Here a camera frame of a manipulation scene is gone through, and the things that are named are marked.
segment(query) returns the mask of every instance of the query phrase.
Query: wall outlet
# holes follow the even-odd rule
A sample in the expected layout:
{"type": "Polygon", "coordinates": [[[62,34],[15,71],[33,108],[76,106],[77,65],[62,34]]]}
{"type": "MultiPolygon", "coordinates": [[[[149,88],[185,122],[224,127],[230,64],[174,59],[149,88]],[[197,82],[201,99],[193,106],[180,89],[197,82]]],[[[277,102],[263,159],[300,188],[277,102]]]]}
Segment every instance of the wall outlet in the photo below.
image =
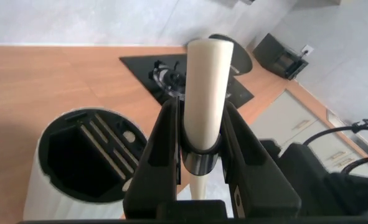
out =
{"type": "Polygon", "coordinates": [[[305,45],[304,47],[303,47],[303,49],[301,50],[301,53],[304,53],[305,51],[308,51],[306,54],[304,54],[304,56],[309,56],[310,55],[310,53],[312,52],[312,51],[314,51],[314,49],[313,49],[313,47],[312,46],[310,46],[310,45],[305,45]]]}

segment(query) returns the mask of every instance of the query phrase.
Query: black gas stove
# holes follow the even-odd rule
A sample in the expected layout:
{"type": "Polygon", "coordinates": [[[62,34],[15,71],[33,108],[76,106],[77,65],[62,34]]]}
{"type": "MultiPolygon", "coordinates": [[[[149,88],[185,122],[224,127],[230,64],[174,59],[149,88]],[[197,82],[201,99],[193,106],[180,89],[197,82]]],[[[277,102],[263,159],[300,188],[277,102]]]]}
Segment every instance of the black gas stove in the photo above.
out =
{"type": "MultiPolygon", "coordinates": [[[[121,57],[120,60],[160,105],[172,97],[185,99],[186,54],[121,57]]],[[[226,98],[236,108],[253,97],[234,77],[229,78],[226,98]]]]}

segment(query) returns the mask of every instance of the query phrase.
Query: cabinet handle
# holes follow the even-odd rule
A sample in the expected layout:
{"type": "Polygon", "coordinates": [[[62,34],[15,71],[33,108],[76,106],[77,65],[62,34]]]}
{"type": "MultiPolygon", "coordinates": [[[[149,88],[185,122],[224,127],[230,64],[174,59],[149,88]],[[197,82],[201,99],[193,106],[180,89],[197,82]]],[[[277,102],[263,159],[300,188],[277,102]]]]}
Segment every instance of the cabinet handle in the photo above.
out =
{"type": "Polygon", "coordinates": [[[340,152],[338,152],[338,153],[335,153],[333,156],[329,157],[328,159],[335,160],[335,159],[337,159],[338,157],[345,155],[346,153],[347,153],[347,152],[340,151],[340,152]]]}
{"type": "Polygon", "coordinates": [[[350,163],[350,162],[352,162],[352,161],[354,161],[354,159],[353,159],[353,158],[347,158],[347,159],[344,159],[343,161],[341,161],[341,162],[337,165],[337,167],[341,167],[341,166],[347,165],[348,163],[350,163]]]}
{"type": "Polygon", "coordinates": [[[299,129],[301,127],[303,127],[304,125],[306,125],[309,122],[309,120],[303,120],[302,122],[298,123],[294,128],[292,128],[291,130],[294,129],[299,129]]]}

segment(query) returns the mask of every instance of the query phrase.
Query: stove burner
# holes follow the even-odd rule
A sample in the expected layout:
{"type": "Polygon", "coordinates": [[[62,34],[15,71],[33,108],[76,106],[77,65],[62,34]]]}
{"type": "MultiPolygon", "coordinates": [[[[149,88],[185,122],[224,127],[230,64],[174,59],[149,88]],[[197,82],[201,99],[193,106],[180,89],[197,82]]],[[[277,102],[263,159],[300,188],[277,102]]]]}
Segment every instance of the stove burner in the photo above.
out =
{"type": "Polygon", "coordinates": [[[149,73],[149,78],[153,79],[168,95],[179,96],[181,100],[185,98],[186,74],[177,71],[179,62],[171,69],[161,61],[154,63],[153,71],[149,73]]]}

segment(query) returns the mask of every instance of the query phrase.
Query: black cable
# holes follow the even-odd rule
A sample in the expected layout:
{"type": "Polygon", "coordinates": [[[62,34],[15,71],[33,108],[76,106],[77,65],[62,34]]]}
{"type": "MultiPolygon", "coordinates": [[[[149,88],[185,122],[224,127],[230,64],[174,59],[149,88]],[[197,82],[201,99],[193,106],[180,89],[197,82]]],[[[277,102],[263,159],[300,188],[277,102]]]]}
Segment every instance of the black cable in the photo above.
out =
{"type": "Polygon", "coordinates": [[[311,136],[309,139],[305,140],[305,142],[303,143],[303,145],[308,146],[308,144],[310,144],[312,141],[314,141],[315,139],[324,136],[325,134],[330,134],[330,133],[334,133],[337,131],[348,131],[351,130],[353,133],[357,133],[359,131],[362,130],[368,130],[368,127],[365,126],[345,126],[345,127],[340,127],[340,128],[332,128],[329,130],[325,130],[325,131],[321,131],[318,134],[315,134],[313,136],[311,136]]]}
{"type": "Polygon", "coordinates": [[[363,158],[363,159],[358,159],[357,161],[354,161],[354,162],[348,164],[347,166],[345,166],[345,168],[343,168],[341,173],[342,174],[349,174],[353,169],[355,169],[356,167],[361,166],[365,163],[368,163],[368,157],[363,158]]]}

